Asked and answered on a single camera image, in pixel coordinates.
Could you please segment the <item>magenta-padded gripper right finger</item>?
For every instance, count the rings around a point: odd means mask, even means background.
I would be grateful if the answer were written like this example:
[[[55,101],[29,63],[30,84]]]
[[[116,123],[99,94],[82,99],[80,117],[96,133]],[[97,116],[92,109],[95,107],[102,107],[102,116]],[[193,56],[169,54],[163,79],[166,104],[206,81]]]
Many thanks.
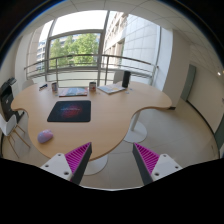
[[[157,154],[138,143],[133,144],[132,152],[145,185],[182,169],[168,154]]]

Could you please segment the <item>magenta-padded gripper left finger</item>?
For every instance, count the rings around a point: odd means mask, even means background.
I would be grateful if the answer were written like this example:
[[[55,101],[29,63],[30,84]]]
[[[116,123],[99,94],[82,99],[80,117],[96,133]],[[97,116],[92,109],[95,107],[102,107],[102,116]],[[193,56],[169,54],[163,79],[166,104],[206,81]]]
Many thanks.
[[[92,154],[91,143],[86,143],[72,151],[57,153],[41,168],[76,185],[79,185],[89,158]]]

